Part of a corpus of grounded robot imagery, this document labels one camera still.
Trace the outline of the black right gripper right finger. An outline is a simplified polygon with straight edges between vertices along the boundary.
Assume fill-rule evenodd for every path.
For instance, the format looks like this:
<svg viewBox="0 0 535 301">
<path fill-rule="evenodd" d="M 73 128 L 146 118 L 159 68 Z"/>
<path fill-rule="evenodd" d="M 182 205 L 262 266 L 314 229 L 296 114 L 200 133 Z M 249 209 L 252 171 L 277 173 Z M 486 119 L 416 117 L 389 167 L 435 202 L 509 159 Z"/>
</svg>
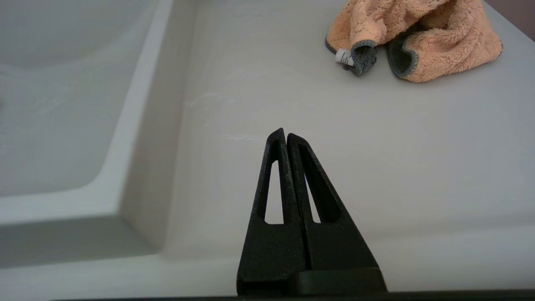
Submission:
<svg viewBox="0 0 535 301">
<path fill-rule="evenodd" d="M 287 150 L 311 270 L 375 268 L 379 265 L 315 152 L 291 133 Z"/>
</svg>

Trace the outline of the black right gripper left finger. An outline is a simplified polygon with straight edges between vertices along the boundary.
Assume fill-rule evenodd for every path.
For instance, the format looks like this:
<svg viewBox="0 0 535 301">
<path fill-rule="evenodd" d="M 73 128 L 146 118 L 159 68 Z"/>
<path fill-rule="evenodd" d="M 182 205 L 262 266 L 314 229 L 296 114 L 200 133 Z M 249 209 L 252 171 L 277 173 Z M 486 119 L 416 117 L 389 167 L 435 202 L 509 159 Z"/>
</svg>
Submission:
<svg viewBox="0 0 535 301">
<path fill-rule="evenodd" d="M 273 163 L 279 170 L 283 222 L 265 220 Z M 288 295 L 290 279 L 306 270 L 302 208 L 283 128 L 266 139 L 252 211 L 237 271 L 238 295 Z"/>
</svg>

